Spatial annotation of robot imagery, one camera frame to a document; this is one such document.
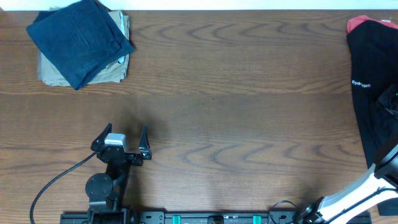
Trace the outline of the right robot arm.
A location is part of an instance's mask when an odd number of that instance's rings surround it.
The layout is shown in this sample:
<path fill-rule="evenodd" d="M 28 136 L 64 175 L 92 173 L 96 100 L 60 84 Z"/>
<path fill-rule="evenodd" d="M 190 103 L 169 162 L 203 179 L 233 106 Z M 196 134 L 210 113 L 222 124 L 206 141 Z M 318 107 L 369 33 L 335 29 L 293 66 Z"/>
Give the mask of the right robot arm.
<path fill-rule="evenodd" d="M 368 170 L 343 190 L 296 216 L 296 223 L 348 223 L 397 198 L 397 81 L 353 81 L 352 99 Z"/>

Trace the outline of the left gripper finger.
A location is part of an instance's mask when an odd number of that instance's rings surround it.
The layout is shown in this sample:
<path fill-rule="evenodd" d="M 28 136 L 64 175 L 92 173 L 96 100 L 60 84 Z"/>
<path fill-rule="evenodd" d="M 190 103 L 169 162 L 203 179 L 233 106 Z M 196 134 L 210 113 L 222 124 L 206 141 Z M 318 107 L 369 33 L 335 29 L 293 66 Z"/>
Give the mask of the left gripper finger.
<path fill-rule="evenodd" d="M 149 140 L 147 137 L 147 126 L 143 126 L 141 138 L 139 141 L 139 150 L 143 156 L 151 156 L 152 155 Z"/>
<path fill-rule="evenodd" d="M 103 151 L 106 147 L 105 139 L 109 133 L 112 132 L 112 124 L 108 123 L 108 125 L 104 128 L 104 130 L 99 134 L 99 136 L 92 142 L 91 150 L 92 151 Z"/>

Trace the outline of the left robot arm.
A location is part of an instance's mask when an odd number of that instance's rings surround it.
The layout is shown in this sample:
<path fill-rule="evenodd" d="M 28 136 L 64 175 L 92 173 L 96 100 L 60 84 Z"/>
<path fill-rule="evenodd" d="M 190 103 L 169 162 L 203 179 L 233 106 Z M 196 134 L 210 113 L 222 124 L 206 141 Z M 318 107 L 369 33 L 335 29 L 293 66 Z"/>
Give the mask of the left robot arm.
<path fill-rule="evenodd" d="M 129 171 L 152 159 L 147 127 L 142 128 L 139 153 L 129 153 L 126 136 L 112 132 L 108 124 L 92 142 L 91 150 L 107 167 L 103 173 L 92 175 L 85 186 L 89 198 L 88 223 L 139 223 L 139 215 L 123 207 Z"/>

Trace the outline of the black t-shirt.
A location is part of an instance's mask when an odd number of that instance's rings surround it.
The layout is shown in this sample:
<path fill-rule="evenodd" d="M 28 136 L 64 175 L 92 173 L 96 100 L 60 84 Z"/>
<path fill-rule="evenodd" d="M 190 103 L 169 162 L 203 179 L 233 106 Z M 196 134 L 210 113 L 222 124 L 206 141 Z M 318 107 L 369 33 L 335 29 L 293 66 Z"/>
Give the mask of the black t-shirt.
<path fill-rule="evenodd" d="M 397 84 L 397 29 L 366 21 L 347 35 L 351 92 L 364 155 L 371 167 L 377 150 L 397 135 L 397 120 L 376 104 L 378 91 Z"/>

